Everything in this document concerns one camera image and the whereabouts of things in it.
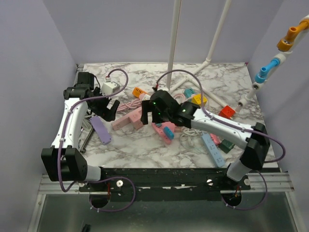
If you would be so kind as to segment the dark green cube socket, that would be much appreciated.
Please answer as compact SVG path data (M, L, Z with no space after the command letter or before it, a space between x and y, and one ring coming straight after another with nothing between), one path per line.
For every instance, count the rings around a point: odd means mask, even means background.
M234 146L234 143L226 139L223 139L218 145L218 147L226 154L229 153L234 148Z

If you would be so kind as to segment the light blue power strip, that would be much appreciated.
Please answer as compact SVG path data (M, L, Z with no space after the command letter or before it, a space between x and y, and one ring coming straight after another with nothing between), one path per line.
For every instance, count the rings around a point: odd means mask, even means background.
M204 133L201 138L215 166L219 168L223 167L225 165L225 160L223 159L221 152L218 150L211 136L208 133Z

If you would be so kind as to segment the red cube socket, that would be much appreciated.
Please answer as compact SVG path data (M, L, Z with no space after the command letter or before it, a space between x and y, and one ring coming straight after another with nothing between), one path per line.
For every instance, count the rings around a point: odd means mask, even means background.
M220 112L219 112L219 116L223 117L223 118L227 118L230 120L234 119L234 116L236 114L236 111L231 108L230 106L226 105Z

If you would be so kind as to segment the blue small plug adapter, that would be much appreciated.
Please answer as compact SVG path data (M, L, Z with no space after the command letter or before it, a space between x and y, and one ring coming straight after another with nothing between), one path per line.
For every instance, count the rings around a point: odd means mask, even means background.
M174 139L174 133L172 132L172 130L169 127L164 127L163 132L168 139L170 139L170 140Z

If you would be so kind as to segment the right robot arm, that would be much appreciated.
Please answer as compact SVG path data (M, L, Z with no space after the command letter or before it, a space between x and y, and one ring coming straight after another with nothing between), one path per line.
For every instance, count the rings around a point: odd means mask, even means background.
M261 123L254 126L237 123L212 114L195 103L178 103L164 90L158 90L149 100L143 100L141 108L140 120L144 125L148 124L148 114L151 113L153 123L171 122L179 127L209 132L243 149L243 153L228 166L222 177L222 184L227 189L238 186L240 180L250 171L263 168L270 141L265 125Z

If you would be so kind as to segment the purple power strip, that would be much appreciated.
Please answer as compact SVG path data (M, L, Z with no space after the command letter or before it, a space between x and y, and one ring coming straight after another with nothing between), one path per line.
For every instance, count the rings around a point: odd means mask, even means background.
M107 145L111 142L112 138L110 134L108 133L107 128L104 126L102 121L98 116L94 116L90 118L90 123L92 124L94 130L96 131L99 139L104 145Z

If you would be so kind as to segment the pink triangular socket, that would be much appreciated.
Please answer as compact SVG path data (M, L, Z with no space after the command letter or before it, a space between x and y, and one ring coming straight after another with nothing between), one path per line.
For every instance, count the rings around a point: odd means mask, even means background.
M171 122L164 122L164 123L152 123L153 129L156 133L162 138L162 140L166 144L171 144L172 140L174 139L174 132L176 126Z

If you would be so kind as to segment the pink long power strip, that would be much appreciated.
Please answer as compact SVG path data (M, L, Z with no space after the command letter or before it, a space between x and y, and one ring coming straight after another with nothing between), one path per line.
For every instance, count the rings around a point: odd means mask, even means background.
M120 117L112 123L112 129L117 131L123 128L124 126L131 124L136 130L143 127L143 123L141 122L141 112L142 107L139 107L132 112Z

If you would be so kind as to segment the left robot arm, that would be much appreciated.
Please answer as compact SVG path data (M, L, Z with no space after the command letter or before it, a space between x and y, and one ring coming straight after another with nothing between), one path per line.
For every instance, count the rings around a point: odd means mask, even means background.
M120 85L107 78L102 85L95 86L96 76L90 72L79 72L74 86L64 90L64 113L61 124L50 148L44 148L41 158L51 181L90 181L97 191L104 190L106 177L100 167L88 165L80 153L79 136L87 111L107 122L115 120L120 104L116 100L112 107L108 95L120 90Z

